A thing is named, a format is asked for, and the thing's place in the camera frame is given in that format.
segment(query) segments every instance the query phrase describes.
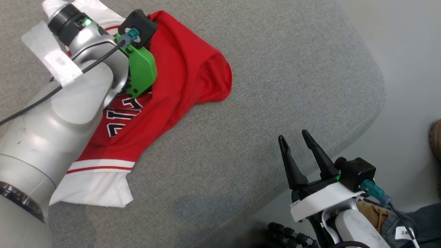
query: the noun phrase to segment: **cable connector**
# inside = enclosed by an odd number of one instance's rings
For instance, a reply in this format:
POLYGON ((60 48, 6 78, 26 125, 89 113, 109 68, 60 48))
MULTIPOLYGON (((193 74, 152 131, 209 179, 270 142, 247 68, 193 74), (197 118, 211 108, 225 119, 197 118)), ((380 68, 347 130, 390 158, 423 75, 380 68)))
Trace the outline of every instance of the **cable connector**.
POLYGON ((135 41, 137 38, 139 38, 140 34, 141 33, 139 32, 138 29, 132 28, 129 31, 127 31, 125 34, 121 35, 121 37, 118 39, 118 44, 121 41, 126 41, 126 43, 124 43, 124 45, 122 45, 123 48, 126 48, 130 44, 132 44, 133 41, 135 41))
POLYGON ((376 184, 371 182, 370 180, 364 180, 361 184, 361 190, 366 192, 368 195, 374 197, 380 204, 387 207, 389 202, 392 201, 392 197, 386 195, 384 190, 378 187, 376 184))

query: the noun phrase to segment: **white stripe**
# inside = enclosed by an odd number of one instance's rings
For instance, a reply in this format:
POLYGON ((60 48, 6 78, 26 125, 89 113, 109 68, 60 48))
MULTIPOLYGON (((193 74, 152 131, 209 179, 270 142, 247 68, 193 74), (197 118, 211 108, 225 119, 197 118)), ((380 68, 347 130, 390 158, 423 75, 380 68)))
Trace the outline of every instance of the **white stripe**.
POLYGON ((135 162, 119 160, 119 159, 90 159, 90 160, 74 162, 69 168, 69 170, 95 167, 95 166, 118 166, 118 167, 133 168, 133 165, 135 165, 135 162))

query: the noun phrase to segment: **stitched seam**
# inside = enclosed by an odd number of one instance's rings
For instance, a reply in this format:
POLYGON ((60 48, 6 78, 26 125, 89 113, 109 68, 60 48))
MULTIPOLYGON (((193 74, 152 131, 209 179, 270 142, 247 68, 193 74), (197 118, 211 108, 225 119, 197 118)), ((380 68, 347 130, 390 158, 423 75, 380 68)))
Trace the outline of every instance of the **stitched seam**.
MULTIPOLYGON (((383 100, 383 102, 375 109, 375 111, 373 111, 363 122, 361 122, 358 126, 356 126, 352 131, 350 131, 349 133, 347 133, 346 135, 344 135, 343 137, 341 137, 339 140, 337 140, 336 142, 334 142, 334 144, 332 144, 330 147, 326 148, 325 151, 329 151, 330 149, 332 149, 337 143, 339 143, 342 139, 345 139, 346 137, 348 137, 349 135, 351 135, 352 133, 354 133, 361 125, 363 125, 367 120, 370 119, 371 116, 373 116, 374 114, 377 113, 377 111, 383 107, 385 100, 383 100)), ((307 164, 299 169, 305 168, 307 166, 309 166, 310 164, 313 163, 314 158, 310 159, 307 164)), ((228 224, 229 222, 231 222, 232 220, 234 220, 236 217, 238 217, 241 213, 243 213, 244 211, 248 210, 250 207, 252 207, 253 205, 255 205, 258 201, 260 201, 263 197, 265 197, 267 194, 269 194, 270 192, 274 191, 280 184, 282 184, 283 182, 285 182, 285 180, 281 181, 280 183, 276 184, 274 187, 272 187, 270 190, 268 190, 267 192, 265 192, 263 195, 261 195, 259 198, 257 198, 256 200, 254 200, 252 203, 250 203, 248 206, 246 206, 245 208, 243 208, 239 213, 237 213, 236 215, 234 215, 233 217, 229 218, 227 221, 225 221, 224 223, 222 223, 220 226, 218 226, 215 230, 211 231, 209 234, 207 234, 207 236, 205 236, 204 238, 202 238, 200 241, 198 241, 196 244, 192 245, 191 248, 196 247, 198 244, 200 244, 201 242, 211 238, 214 234, 216 234, 218 232, 219 229, 221 229, 222 227, 224 227, 226 224, 228 224)))

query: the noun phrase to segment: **gray fabric surface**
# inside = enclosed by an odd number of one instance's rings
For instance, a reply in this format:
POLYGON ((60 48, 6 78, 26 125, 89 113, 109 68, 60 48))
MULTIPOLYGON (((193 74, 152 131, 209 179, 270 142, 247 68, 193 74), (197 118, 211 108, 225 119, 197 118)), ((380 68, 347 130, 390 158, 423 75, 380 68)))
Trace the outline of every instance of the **gray fabric surface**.
MULTIPOLYGON (((127 207, 52 206, 58 247, 209 247, 287 187, 278 135, 310 173, 316 165, 301 129, 333 156, 369 127, 385 100, 379 68, 333 0, 103 2, 122 16, 168 11, 224 53, 233 90, 222 103, 195 106, 146 149, 127 176, 135 199, 127 207)), ((40 2, 1 6, 3 118, 50 75, 20 41, 44 19, 40 2)))

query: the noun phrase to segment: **tape strip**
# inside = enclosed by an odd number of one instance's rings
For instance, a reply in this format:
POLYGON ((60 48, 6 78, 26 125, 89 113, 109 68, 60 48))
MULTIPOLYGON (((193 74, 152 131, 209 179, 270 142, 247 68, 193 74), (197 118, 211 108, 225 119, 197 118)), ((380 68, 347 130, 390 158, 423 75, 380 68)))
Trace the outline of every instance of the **tape strip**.
POLYGON ((22 36, 23 43, 65 87, 82 75, 81 69, 61 50, 46 23, 41 22, 22 36))

